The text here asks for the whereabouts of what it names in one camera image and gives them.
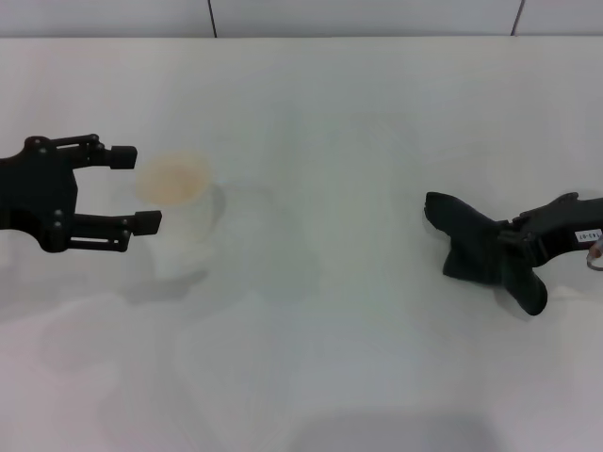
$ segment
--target cup rim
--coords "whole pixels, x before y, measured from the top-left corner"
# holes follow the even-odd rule
[[[181,202],[162,203],[162,202],[155,202],[155,201],[150,200],[150,199],[144,197],[143,195],[141,195],[140,185],[142,184],[142,180],[144,178],[145,173],[148,173],[154,167],[156,167],[157,165],[160,165],[162,161],[173,163],[174,161],[177,162],[178,160],[180,160],[181,162],[184,160],[184,161],[186,161],[187,166],[191,166],[191,165],[197,166],[202,172],[204,172],[206,182],[202,186],[202,188],[199,189],[197,191],[197,193],[194,194],[194,196],[187,198]],[[136,174],[135,194],[136,194],[136,197],[140,201],[145,202],[150,205],[160,207],[161,209],[180,208],[180,207],[197,202],[199,199],[201,199],[206,193],[208,193],[211,190],[211,186],[213,185],[213,179],[211,177],[211,174],[212,174],[211,168],[209,167],[207,158],[204,155],[197,155],[194,153],[186,153],[186,152],[162,153],[162,154],[151,157],[150,159],[146,160],[140,166],[140,169],[137,171],[137,174]]]

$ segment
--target white wall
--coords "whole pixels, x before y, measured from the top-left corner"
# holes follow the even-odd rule
[[[197,36],[213,30],[204,0],[1,0],[0,37]]]
[[[601,0],[527,0],[518,34],[603,34]]]
[[[220,37],[509,35],[519,0],[214,0]]]
[[[214,0],[219,37],[508,35],[519,0]],[[213,36],[206,0],[3,0],[0,37]]]

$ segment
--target black fabric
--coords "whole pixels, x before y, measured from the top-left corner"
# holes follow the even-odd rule
[[[473,207],[442,193],[430,192],[425,201],[425,216],[438,230],[450,237],[450,253],[444,274],[457,280],[501,285],[530,315],[546,306],[546,287],[521,258],[512,256],[497,238],[507,221],[494,221]]]

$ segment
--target white sticker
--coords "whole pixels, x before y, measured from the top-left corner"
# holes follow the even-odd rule
[[[599,239],[599,237],[603,235],[600,229],[592,229],[591,231],[578,231],[576,233],[576,238],[578,242],[595,242]]]

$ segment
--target paper cup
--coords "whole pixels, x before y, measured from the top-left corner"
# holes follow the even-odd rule
[[[155,276],[170,280],[201,271],[212,251],[206,239],[213,226],[211,171],[197,155],[162,155],[137,173],[140,201],[163,214],[157,235],[146,236]]]

